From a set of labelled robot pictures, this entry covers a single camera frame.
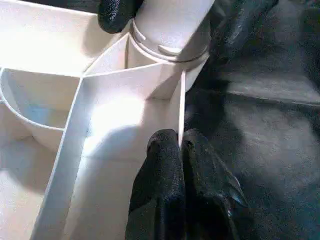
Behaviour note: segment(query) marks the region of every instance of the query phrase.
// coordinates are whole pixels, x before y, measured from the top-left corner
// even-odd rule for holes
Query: white cylinder
[[[210,41],[206,18],[214,0],[144,0],[133,21],[133,35],[147,52],[169,61],[201,56]]]

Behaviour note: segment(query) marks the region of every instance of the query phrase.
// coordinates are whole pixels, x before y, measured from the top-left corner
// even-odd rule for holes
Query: gloved hand
[[[190,239],[257,240],[237,178],[196,129],[184,133],[183,173]]]
[[[101,28],[111,34],[122,31],[142,3],[143,0],[101,0],[98,12]],[[232,59],[255,31],[256,23],[277,3],[278,0],[216,0],[209,13],[210,67],[216,68]]]
[[[125,239],[257,239],[240,184],[208,140],[191,129],[182,153],[172,129],[150,138],[132,188]]]
[[[130,199],[126,240],[183,240],[186,200],[182,156],[174,130],[150,138]]]

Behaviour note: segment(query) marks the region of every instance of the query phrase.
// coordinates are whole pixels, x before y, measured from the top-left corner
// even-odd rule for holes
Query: white plastic tray
[[[172,128],[181,142],[203,65],[154,58],[128,29],[0,0],[0,239],[124,239],[148,140]]]

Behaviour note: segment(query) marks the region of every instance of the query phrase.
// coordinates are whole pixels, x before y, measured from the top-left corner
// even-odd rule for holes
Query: black glove
[[[197,130],[183,138],[186,216],[191,239],[259,239],[235,176]]]
[[[125,239],[183,240],[185,234],[185,183],[177,134],[160,130],[149,140],[133,184]]]

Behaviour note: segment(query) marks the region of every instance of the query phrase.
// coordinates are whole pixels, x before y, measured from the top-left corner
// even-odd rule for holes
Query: curved compartment wall
[[[33,137],[56,152],[79,78],[5,68],[0,96]]]
[[[31,236],[56,154],[0,103],[0,239]]]

